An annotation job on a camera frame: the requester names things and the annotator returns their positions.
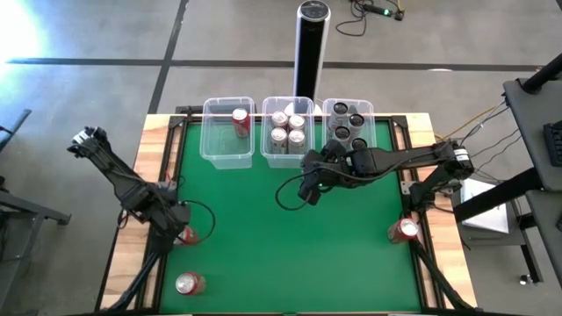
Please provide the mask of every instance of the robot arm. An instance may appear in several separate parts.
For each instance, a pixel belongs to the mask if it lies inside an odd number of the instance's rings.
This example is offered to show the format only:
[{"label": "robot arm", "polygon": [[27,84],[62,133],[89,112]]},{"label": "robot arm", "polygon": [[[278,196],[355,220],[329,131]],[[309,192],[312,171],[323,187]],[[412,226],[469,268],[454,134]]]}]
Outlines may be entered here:
[{"label": "robot arm", "polygon": [[112,152],[107,134],[99,127],[85,127],[72,140],[68,151],[76,158],[87,158],[113,184],[115,197],[121,206],[140,223],[149,222],[155,229],[150,235],[149,255],[139,274],[123,292],[119,300],[105,312],[124,311],[148,273],[164,254],[168,253],[175,239],[190,220],[190,207],[177,202],[176,188],[163,183],[148,183]]},{"label": "robot arm", "polygon": [[304,180],[299,197],[316,205],[321,194],[329,188],[354,189],[377,181],[394,170],[431,165],[438,167],[426,181],[410,188],[412,206],[419,204],[434,188],[452,179],[464,180],[474,172],[464,147],[448,141],[395,152],[376,147],[347,152],[337,140],[330,140],[319,153],[311,150],[305,155],[301,163]]}]

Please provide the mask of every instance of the plastic container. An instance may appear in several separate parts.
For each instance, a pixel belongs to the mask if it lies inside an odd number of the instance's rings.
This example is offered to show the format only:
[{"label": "plastic container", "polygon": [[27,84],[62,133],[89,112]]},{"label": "plastic container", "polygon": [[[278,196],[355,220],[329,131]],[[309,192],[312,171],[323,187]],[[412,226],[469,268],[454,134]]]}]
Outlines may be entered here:
[{"label": "plastic container", "polygon": [[[375,109],[371,102],[365,100],[351,100],[351,99],[326,99],[322,104],[322,146],[326,145],[328,140],[332,139],[332,135],[328,130],[328,121],[330,120],[330,113],[334,104],[342,102],[348,106],[348,113],[344,120],[343,126],[349,127],[349,117],[352,114],[361,114],[364,118],[363,128],[359,134],[359,138],[367,142],[367,147],[376,147],[377,138],[375,137]],[[347,149],[351,150],[351,141],[349,140]]]},{"label": "plastic container", "polygon": [[[254,154],[254,100],[249,97],[211,98],[203,104],[203,128],[199,153],[216,169],[252,167]],[[244,109],[249,115],[249,136],[236,136],[232,112]]]},{"label": "plastic container", "polygon": [[262,118],[262,156],[267,159],[270,168],[300,168],[300,161],[303,154],[272,154],[271,153],[271,131],[275,127],[271,121],[271,114],[275,111],[284,111],[291,116],[294,113],[295,105],[297,109],[302,109],[305,119],[305,153],[314,149],[314,103],[308,97],[268,97],[263,100]]}]

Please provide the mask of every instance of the white paper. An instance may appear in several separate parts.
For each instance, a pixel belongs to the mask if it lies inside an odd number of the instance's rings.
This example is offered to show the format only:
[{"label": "white paper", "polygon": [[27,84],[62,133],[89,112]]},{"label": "white paper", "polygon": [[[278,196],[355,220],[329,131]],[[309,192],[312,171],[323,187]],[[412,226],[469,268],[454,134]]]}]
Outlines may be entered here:
[{"label": "white paper", "polygon": [[[463,188],[460,191],[461,202],[464,202],[480,193],[490,190],[495,185],[483,183],[472,179],[463,181]],[[506,205],[499,205],[490,211],[483,212],[470,219],[463,220],[463,225],[473,226],[500,233],[509,233],[508,214]]]}]

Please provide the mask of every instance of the concrete floor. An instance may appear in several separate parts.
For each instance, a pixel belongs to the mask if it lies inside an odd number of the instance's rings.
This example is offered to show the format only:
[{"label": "concrete floor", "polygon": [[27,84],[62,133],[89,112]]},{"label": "concrete floor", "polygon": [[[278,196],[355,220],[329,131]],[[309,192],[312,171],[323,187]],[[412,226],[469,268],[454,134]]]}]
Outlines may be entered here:
[{"label": "concrete floor", "polygon": [[[292,61],[299,3],[191,0],[174,59]],[[327,3],[332,25],[326,61],[541,65],[562,52],[562,11],[554,0],[403,0],[404,21],[369,16],[362,38],[333,29],[350,19],[347,1]],[[7,44],[0,47],[0,58],[161,60],[179,4],[4,0],[0,40]],[[33,110],[0,154],[0,175],[14,194],[73,214],[69,226],[44,225],[12,312],[39,309],[41,314],[62,315],[93,309],[119,205],[97,170],[65,148],[83,126],[102,126],[117,154],[132,164],[159,71],[148,66],[0,64],[0,125],[24,108]],[[325,69],[318,98],[363,98],[381,112],[429,112],[436,132],[446,134],[498,104],[504,81],[529,75]],[[157,112],[171,113],[176,106],[202,104],[209,97],[249,96],[260,104],[267,96],[291,93],[288,68],[172,67]],[[469,150],[480,150],[513,130],[515,122],[506,112],[467,141]],[[475,164],[497,151],[477,157]],[[529,166],[519,142],[484,170],[507,178]],[[465,251],[480,307],[559,315],[560,286],[536,230],[530,238],[545,280],[538,286],[517,283],[526,272],[518,248]]]}]

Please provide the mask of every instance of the green table surface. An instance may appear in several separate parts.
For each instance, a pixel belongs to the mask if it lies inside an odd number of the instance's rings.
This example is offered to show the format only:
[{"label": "green table surface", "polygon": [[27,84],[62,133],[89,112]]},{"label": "green table surface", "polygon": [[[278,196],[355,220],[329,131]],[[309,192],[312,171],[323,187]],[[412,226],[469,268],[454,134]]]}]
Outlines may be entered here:
[{"label": "green table surface", "polygon": [[[217,170],[199,155],[200,132],[200,125],[188,127],[179,197],[212,207],[216,230],[200,245],[176,246],[168,255],[161,312],[420,310],[408,245],[386,236],[401,212],[395,173],[355,190],[333,189],[316,206],[288,212],[274,194],[298,169],[270,169],[256,137],[251,169]],[[377,122],[376,134],[378,146],[391,150],[386,122]],[[315,138],[320,148],[318,125]],[[298,181],[285,187],[286,205],[300,205],[298,187]],[[200,236],[210,223],[194,205],[191,226]],[[176,278],[186,271],[205,277],[204,293],[177,293]]]}]

